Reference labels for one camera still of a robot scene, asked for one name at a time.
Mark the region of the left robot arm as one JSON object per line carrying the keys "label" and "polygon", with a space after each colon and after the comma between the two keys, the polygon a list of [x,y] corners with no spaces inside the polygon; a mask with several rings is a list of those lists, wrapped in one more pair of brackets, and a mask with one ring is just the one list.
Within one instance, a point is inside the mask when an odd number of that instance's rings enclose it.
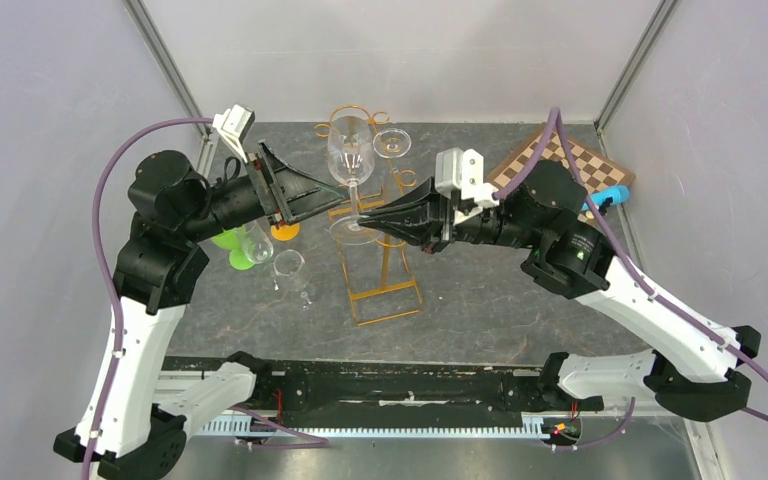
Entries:
{"label": "left robot arm", "polygon": [[53,445],[101,478],[160,479],[215,417],[272,399],[268,364],[244,352],[167,400],[155,394],[171,337],[209,262],[202,245],[260,219],[297,224],[348,193],[286,164],[267,145],[226,167],[223,178],[209,182],[183,153],[164,150],[136,168],[128,190],[135,209],[130,236],[108,270],[108,355],[83,418]]}

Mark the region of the orange wine glass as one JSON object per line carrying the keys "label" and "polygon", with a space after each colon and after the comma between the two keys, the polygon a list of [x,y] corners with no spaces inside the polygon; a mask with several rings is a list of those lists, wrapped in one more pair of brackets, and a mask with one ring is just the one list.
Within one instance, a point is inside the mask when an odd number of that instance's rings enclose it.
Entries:
{"label": "orange wine glass", "polygon": [[272,225],[270,227],[270,234],[271,236],[280,242],[288,242],[294,238],[296,238],[301,231],[301,225],[300,224],[294,224],[294,225]]}

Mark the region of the green wine glass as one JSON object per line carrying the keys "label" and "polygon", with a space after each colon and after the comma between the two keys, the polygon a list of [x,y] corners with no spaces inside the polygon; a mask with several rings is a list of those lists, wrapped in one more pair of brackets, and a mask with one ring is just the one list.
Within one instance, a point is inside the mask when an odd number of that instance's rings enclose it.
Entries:
{"label": "green wine glass", "polygon": [[245,271],[252,268],[255,262],[246,253],[251,245],[251,233],[247,227],[239,227],[224,231],[211,238],[219,248],[228,252],[228,262],[236,270]]}

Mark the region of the clear wine glass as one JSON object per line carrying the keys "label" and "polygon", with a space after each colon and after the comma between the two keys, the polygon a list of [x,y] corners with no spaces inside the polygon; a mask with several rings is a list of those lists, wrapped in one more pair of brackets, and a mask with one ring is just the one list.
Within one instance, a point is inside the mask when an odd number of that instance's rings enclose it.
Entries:
{"label": "clear wine glass", "polygon": [[342,245],[358,246],[373,243],[380,235],[377,230],[363,227],[359,186],[374,171],[377,155],[373,149],[374,135],[365,119],[357,116],[338,117],[330,123],[327,143],[327,165],[332,177],[349,192],[349,213],[335,220],[329,234]]}
{"label": "clear wine glass", "polygon": [[373,150],[384,159],[396,159],[405,156],[412,147],[411,136],[400,128],[387,128],[379,131],[373,138]]}
{"label": "clear wine glass", "polygon": [[278,289],[286,298],[302,310],[313,307],[311,275],[303,255],[292,249],[274,256],[273,274]]}
{"label": "clear wine glass", "polygon": [[257,221],[246,223],[237,229],[243,257],[251,264],[263,264],[274,254],[273,244]]}

